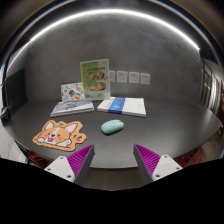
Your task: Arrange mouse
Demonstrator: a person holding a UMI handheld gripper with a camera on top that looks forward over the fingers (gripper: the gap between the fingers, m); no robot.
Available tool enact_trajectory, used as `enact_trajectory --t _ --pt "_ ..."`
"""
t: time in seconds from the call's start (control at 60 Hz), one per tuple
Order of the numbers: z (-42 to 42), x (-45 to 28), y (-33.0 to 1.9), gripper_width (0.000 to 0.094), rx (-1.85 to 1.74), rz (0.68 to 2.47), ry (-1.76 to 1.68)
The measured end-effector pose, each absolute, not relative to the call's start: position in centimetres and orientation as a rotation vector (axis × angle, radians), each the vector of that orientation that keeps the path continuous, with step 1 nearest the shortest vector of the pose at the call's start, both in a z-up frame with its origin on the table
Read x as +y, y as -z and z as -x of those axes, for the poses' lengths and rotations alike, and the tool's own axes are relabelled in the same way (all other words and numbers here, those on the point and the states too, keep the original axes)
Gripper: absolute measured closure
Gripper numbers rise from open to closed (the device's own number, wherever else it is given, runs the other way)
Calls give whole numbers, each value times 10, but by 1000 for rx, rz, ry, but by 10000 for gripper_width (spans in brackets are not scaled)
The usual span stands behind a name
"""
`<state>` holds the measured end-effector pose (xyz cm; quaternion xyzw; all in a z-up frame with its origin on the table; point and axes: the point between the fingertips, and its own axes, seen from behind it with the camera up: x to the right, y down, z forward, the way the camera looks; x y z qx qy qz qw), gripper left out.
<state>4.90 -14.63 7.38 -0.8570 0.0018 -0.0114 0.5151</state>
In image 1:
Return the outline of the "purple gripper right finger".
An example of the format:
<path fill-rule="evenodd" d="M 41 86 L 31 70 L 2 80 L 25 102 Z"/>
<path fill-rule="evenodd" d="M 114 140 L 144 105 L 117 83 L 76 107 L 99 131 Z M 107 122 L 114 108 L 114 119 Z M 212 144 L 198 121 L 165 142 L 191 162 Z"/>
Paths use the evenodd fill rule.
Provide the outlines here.
<path fill-rule="evenodd" d="M 139 145 L 134 145 L 133 154 L 144 184 L 152 183 L 182 169 L 169 155 L 158 155 Z"/>

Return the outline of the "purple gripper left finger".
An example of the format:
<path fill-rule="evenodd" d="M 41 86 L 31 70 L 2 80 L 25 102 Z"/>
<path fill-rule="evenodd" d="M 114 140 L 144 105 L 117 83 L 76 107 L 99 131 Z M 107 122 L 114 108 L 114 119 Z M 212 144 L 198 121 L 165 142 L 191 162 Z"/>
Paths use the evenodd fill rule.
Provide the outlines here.
<path fill-rule="evenodd" d="M 45 168 L 45 171 L 77 185 L 83 185 L 94 155 L 94 145 L 89 145 L 68 157 L 59 156 Z"/>

